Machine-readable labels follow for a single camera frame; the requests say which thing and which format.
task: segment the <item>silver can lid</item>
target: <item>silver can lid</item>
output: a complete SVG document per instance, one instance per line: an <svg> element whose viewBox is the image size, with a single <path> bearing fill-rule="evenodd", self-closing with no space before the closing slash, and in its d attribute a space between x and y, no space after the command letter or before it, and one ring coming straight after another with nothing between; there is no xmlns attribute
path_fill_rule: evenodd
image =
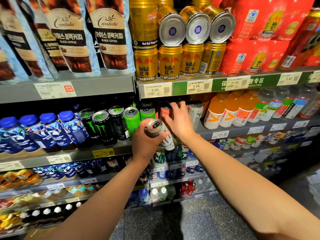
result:
<svg viewBox="0 0 320 240"><path fill-rule="evenodd" d="M92 116L93 121L101 122L106 120L109 117L109 113L107 111L98 111L94 113Z"/></svg>
<svg viewBox="0 0 320 240"><path fill-rule="evenodd" d="M178 13L165 16L159 25L159 38L166 46L177 46L186 37L187 25Z"/></svg>
<svg viewBox="0 0 320 240"><path fill-rule="evenodd" d="M232 35L236 27L236 19L231 13L221 12L212 19L210 40L223 43Z"/></svg>
<svg viewBox="0 0 320 240"><path fill-rule="evenodd" d="M140 113L143 113L146 115L152 114L154 111L155 111L154 107L148 104L142 105L140 109Z"/></svg>
<svg viewBox="0 0 320 240"><path fill-rule="evenodd" d="M202 108L203 104L190 104L190 106L193 108Z"/></svg>
<svg viewBox="0 0 320 240"><path fill-rule="evenodd" d="M123 115L125 117L131 118L136 116L139 113L138 109L135 107L127 107L124 111L123 111Z"/></svg>
<svg viewBox="0 0 320 240"><path fill-rule="evenodd" d="M157 133L162 128L162 121L159 119L151 120L148 125L146 126L146 129L149 133L154 134Z"/></svg>
<svg viewBox="0 0 320 240"><path fill-rule="evenodd" d="M205 13L194 15L186 27L186 40L190 44L202 44L205 42L211 31L211 19Z"/></svg>
<svg viewBox="0 0 320 240"><path fill-rule="evenodd" d="M120 115L125 109L120 106L120 105L116 105L116 106L113 106L111 107L108 112L109 114L111 115Z"/></svg>
<svg viewBox="0 0 320 240"><path fill-rule="evenodd" d="M94 110L91 108L83 109L79 112L78 117L80 119L90 118L94 114Z"/></svg>

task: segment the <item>person's right hand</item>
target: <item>person's right hand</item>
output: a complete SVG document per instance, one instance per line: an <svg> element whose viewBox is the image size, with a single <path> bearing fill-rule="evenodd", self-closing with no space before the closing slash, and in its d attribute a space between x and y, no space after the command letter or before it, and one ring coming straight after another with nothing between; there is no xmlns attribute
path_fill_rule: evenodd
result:
<svg viewBox="0 0 320 240"><path fill-rule="evenodd" d="M187 138L193 136L195 131L186 107L186 102L181 101L179 105L180 108L176 103L170 103L173 110L173 120L167 114L164 114L163 117L172 132L179 137L183 143L186 143Z"/></svg>

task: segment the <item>green monster can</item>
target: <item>green monster can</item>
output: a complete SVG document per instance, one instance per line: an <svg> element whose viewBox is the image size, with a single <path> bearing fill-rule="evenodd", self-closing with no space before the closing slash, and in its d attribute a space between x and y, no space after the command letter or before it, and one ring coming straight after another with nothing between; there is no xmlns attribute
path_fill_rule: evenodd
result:
<svg viewBox="0 0 320 240"><path fill-rule="evenodd" d="M163 146L158 146L157 150L155 151L155 154L153 155L153 160L157 164L163 164L165 159L165 148Z"/></svg>
<svg viewBox="0 0 320 240"><path fill-rule="evenodd" d="M139 110L135 107L128 107L123 111L124 120L127 124L130 137L140 124Z"/></svg>
<svg viewBox="0 0 320 240"><path fill-rule="evenodd" d="M140 109L140 117L141 121L147 119L147 118L156 118L156 110L152 105L142 105Z"/></svg>

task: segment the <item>orange bottle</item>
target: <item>orange bottle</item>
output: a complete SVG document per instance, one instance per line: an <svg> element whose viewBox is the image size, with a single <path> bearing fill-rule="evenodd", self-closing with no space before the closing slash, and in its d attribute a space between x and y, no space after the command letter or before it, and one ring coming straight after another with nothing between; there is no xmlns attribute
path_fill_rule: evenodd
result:
<svg viewBox="0 0 320 240"><path fill-rule="evenodd" d="M234 90L228 95L226 99L226 108L224 109L219 126L224 128L231 126L235 119L235 114L238 112L243 92L244 90Z"/></svg>
<svg viewBox="0 0 320 240"><path fill-rule="evenodd" d="M232 125L244 126L254 110L256 103L258 102L258 92L260 88L249 89L242 95L238 112L235 114Z"/></svg>
<svg viewBox="0 0 320 240"><path fill-rule="evenodd" d="M216 96L214 96L206 113L204 119L204 127L207 129L216 129L219 126L219 123L222 119L224 109L227 104L227 96L229 92L218 92Z"/></svg>

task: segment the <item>price tag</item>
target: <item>price tag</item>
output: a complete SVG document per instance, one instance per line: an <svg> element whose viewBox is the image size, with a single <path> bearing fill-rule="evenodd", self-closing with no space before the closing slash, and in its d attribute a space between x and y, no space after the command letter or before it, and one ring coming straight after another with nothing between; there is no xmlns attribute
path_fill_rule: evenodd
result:
<svg viewBox="0 0 320 240"><path fill-rule="evenodd" d="M158 206L162 206L162 205L167 205L167 204L170 204L171 203L171 200L169 200L169 201L164 201L164 202L160 202L160 203L158 203L157 205Z"/></svg>
<svg viewBox="0 0 320 240"><path fill-rule="evenodd" d="M228 135L229 135L229 131L228 130L221 131L221 132L214 132L214 133L212 133L211 140L220 139L220 138L226 138L226 137L228 137Z"/></svg>
<svg viewBox="0 0 320 240"><path fill-rule="evenodd" d="M270 131L281 131L286 127L287 123L273 124Z"/></svg>
<svg viewBox="0 0 320 240"><path fill-rule="evenodd" d="M17 169L23 169L24 166L19 161L11 161L0 163L0 171L11 171Z"/></svg>
<svg viewBox="0 0 320 240"><path fill-rule="evenodd" d="M170 182L169 181L162 181L162 185L165 186L165 185L169 185Z"/></svg>
<svg viewBox="0 0 320 240"><path fill-rule="evenodd" d="M306 127L308 123L309 123L309 120L297 121L297 122L294 124L294 126L292 127L292 129L294 129L294 128L301 128L301 127Z"/></svg>
<svg viewBox="0 0 320 240"><path fill-rule="evenodd" d="M40 205L41 208L55 206L55 204L53 202L46 202L46 203L42 203L42 204L39 204L39 205Z"/></svg>
<svg viewBox="0 0 320 240"><path fill-rule="evenodd" d="M162 182L156 182L156 183L151 183L150 184L151 188L160 187L160 186L162 186Z"/></svg>
<svg viewBox="0 0 320 240"><path fill-rule="evenodd" d="M249 166L249 168L257 168L259 166L259 164L252 164Z"/></svg>
<svg viewBox="0 0 320 240"><path fill-rule="evenodd" d="M47 185L48 190L59 190L61 188L65 188L63 183Z"/></svg>
<svg viewBox="0 0 320 240"><path fill-rule="evenodd" d="M186 87L186 94L211 92L212 79L201 81L189 81Z"/></svg>
<svg viewBox="0 0 320 240"><path fill-rule="evenodd" d="M76 97L70 81L34 83L42 99L59 99Z"/></svg>
<svg viewBox="0 0 320 240"><path fill-rule="evenodd" d="M305 146L308 146L308 145L310 145L312 143L312 141L310 140L310 141L305 141L305 142L302 142L301 143L301 147L305 147Z"/></svg>
<svg viewBox="0 0 320 240"><path fill-rule="evenodd" d="M160 171L165 171L165 167L159 167L159 168L152 168L150 169L150 172L155 173L155 172L160 172Z"/></svg>
<svg viewBox="0 0 320 240"><path fill-rule="evenodd" d="M202 194L202 193L196 194L196 195L194 196L195 199L202 198L202 197L203 197L203 194Z"/></svg>
<svg viewBox="0 0 320 240"><path fill-rule="evenodd" d="M85 178L85 179L80 179L80 182L82 184L91 184L91 183L96 183L97 179L95 177L93 177L93 178Z"/></svg>
<svg viewBox="0 0 320 240"><path fill-rule="evenodd" d="M190 167L190 166L196 166L199 164L198 160L195 161L186 161L186 167Z"/></svg>
<svg viewBox="0 0 320 240"><path fill-rule="evenodd" d="M94 158L110 157L110 156L115 155L113 148L95 150L95 151L92 151L92 153L93 153Z"/></svg>
<svg viewBox="0 0 320 240"><path fill-rule="evenodd" d="M302 72L282 73L277 86L297 84L301 75L302 75Z"/></svg>
<svg viewBox="0 0 320 240"><path fill-rule="evenodd" d="M309 78L308 83L320 83L320 71L314 71Z"/></svg>
<svg viewBox="0 0 320 240"><path fill-rule="evenodd" d="M287 149L297 148L299 144L288 145Z"/></svg>
<svg viewBox="0 0 320 240"><path fill-rule="evenodd" d="M47 160L50 164L62 164L71 162L71 157L69 154L59 155L59 156L47 156Z"/></svg>
<svg viewBox="0 0 320 240"><path fill-rule="evenodd" d="M172 82L144 84L143 89L145 98L172 96Z"/></svg>
<svg viewBox="0 0 320 240"><path fill-rule="evenodd" d="M228 77L226 91L248 88L251 76Z"/></svg>
<svg viewBox="0 0 320 240"><path fill-rule="evenodd" d="M247 135L263 132L264 126L250 127Z"/></svg>
<svg viewBox="0 0 320 240"><path fill-rule="evenodd" d="M270 148L269 152L277 152L280 148L281 146Z"/></svg>
<svg viewBox="0 0 320 240"><path fill-rule="evenodd" d="M320 133L320 127L312 127L303 137L316 136Z"/></svg>
<svg viewBox="0 0 320 240"><path fill-rule="evenodd" d="M178 168L182 168L182 167L183 167L182 162L181 163L176 163L176 164L170 165L170 170L178 169Z"/></svg>
<svg viewBox="0 0 320 240"><path fill-rule="evenodd" d="M80 201L80 198L79 197L75 197L75 198L66 199L66 203L72 203L72 202L76 202L76 201Z"/></svg>

